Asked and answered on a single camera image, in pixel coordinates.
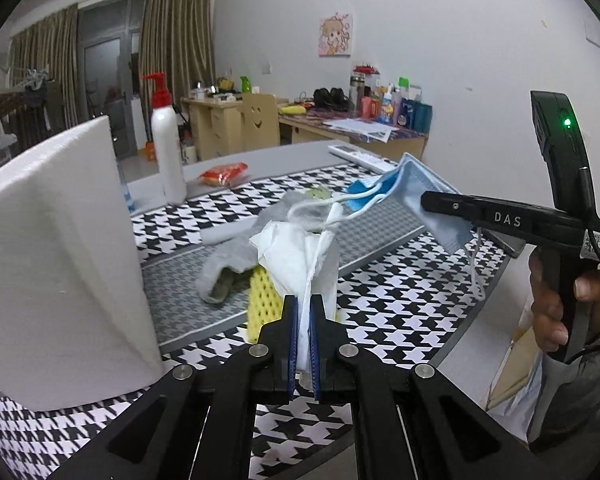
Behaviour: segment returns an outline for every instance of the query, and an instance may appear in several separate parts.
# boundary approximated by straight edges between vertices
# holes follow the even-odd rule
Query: metal screw
[[[179,380],[189,379],[193,374],[193,368],[189,365],[178,365],[173,369],[173,376]]]
[[[343,357],[355,357],[358,355],[358,347],[355,345],[346,344],[338,348],[338,352],[340,352],[340,355]]]
[[[269,353],[269,347],[267,345],[263,345],[258,343],[257,345],[252,345],[249,348],[249,354],[254,357],[264,357]]]
[[[416,375],[423,379],[429,379],[436,373],[436,369],[431,365],[420,364],[416,366]]]

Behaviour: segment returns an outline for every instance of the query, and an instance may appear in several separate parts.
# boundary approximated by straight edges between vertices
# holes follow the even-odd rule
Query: human hand
[[[533,327],[538,347],[544,352],[555,352],[561,345],[567,344],[569,333],[560,322],[563,313],[560,296],[542,280],[540,251],[540,248],[535,248],[529,257],[531,291],[534,295],[531,306]],[[590,270],[576,279],[573,291],[579,301],[592,303],[589,334],[600,335],[600,269]]]

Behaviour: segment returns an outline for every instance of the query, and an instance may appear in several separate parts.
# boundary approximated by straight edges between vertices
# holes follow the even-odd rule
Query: yellow mesh fabric
[[[247,307],[247,338],[255,343],[265,323],[276,321],[282,316],[282,298],[271,283],[269,273],[257,266],[251,275],[249,306]]]

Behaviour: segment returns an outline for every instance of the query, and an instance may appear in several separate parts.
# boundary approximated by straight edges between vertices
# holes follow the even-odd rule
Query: anime girl drawing
[[[353,19],[351,14],[334,14],[320,20],[319,56],[350,56]]]

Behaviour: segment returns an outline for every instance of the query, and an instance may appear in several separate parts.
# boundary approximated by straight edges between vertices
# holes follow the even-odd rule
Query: wooden chair
[[[242,94],[244,151],[280,145],[278,103],[271,94]]]

